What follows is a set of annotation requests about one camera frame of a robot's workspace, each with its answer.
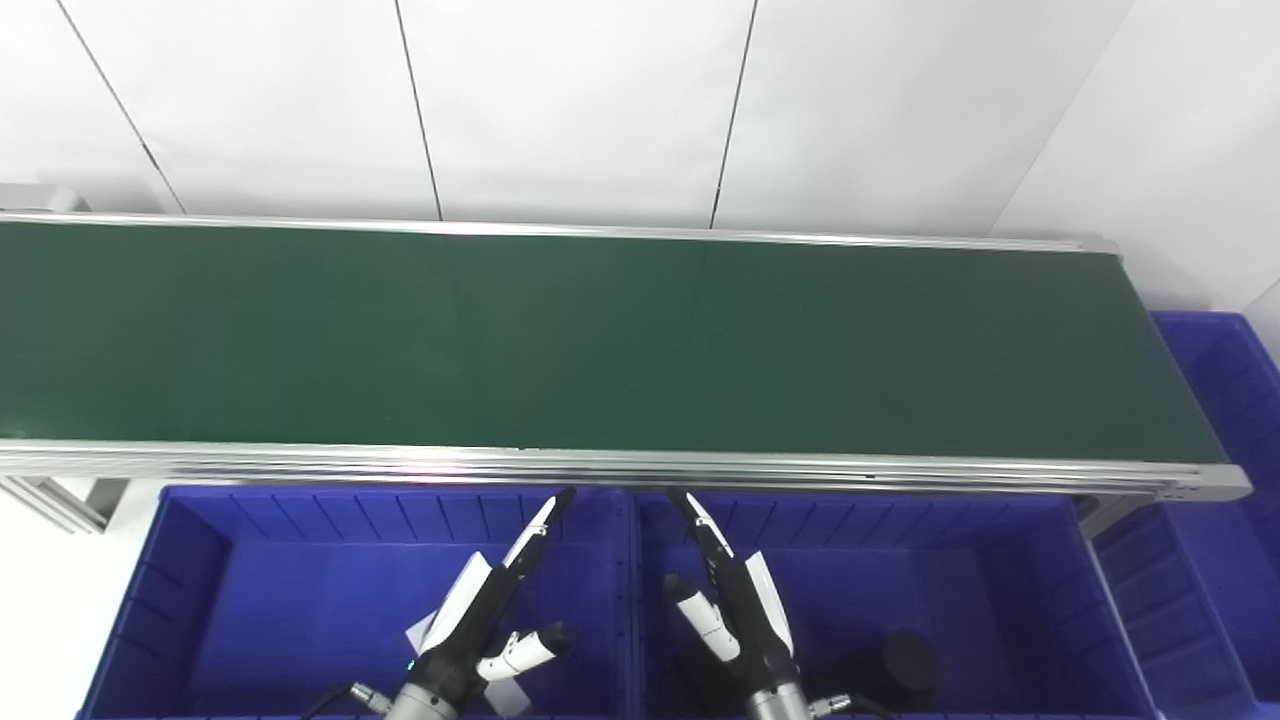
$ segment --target blue storage crate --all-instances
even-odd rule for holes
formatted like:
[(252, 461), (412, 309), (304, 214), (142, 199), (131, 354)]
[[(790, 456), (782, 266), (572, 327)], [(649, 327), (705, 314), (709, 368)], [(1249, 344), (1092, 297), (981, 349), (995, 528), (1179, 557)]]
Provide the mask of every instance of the blue storage crate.
[[(394, 694), (415, 656), (404, 630), (471, 552), (500, 561), (552, 492), (168, 488), (82, 719), (297, 717), (352, 680)], [(567, 657), (521, 678), (535, 715), (634, 715), (627, 503), (580, 491), (507, 614), (508, 630), (577, 630)]]
[(1097, 542), (1134, 651), (1170, 717), (1280, 717), (1280, 373), (1248, 322), (1153, 313), (1253, 495), (1134, 512)]
[[(1102, 579), (1066, 500), (701, 492), (735, 552), (763, 550), (803, 673), (884, 633), (932, 639), (940, 688), (904, 717), (1149, 717)], [(660, 495), (636, 498), (644, 717), (696, 715), (673, 682), (695, 642), (666, 600), (696, 546)]]

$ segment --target white floor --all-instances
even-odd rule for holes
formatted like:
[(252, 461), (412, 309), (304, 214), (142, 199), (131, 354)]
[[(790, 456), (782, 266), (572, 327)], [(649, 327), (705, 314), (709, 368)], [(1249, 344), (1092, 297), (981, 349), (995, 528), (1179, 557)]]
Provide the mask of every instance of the white floor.
[[(72, 484), (77, 493), (87, 483)], [(131, 483), (109, 532), (72, 536), (0, 495), (4, 716), (72, 720), (151, 525), (163, 483)]]

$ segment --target white wall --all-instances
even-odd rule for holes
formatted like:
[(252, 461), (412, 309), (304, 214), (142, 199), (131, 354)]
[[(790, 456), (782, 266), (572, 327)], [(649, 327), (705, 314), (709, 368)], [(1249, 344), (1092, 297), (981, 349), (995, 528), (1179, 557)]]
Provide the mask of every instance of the white wall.
[(0, 182), (64, 184), (105, 210), (178, 210), (51, 0), (0, 3)]
[(996, 234), (1120, 242), (1148, 305), (1240, 310), (1280, 278), (1280, 4), (1137, 0)]
[(63, 1), (87, 50), (0, 4), (0, 182), (101, 210), (1101, 234), (1161, 307), (1280, 278), (1268, 0)]

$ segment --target cable connector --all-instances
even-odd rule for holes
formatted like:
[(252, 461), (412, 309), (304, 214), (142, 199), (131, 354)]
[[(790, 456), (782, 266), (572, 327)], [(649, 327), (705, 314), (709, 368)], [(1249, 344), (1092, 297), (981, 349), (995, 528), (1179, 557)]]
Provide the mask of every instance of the cable connector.
[(364, 705), (370, 712), (387, 715), (392, 711), (392, 698), (366, 685), (365, 683), (351, 684), (351, 700)]

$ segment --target metal bracket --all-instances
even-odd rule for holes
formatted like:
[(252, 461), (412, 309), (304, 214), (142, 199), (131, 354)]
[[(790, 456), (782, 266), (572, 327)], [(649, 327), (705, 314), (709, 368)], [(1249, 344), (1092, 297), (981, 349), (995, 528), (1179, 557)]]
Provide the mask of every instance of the metal bracket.
[(102, 534), (128, 484), (128, 478), (99, 478), (81, 500), (52, 478), (0, 475), (0, 491), (67, 533)]

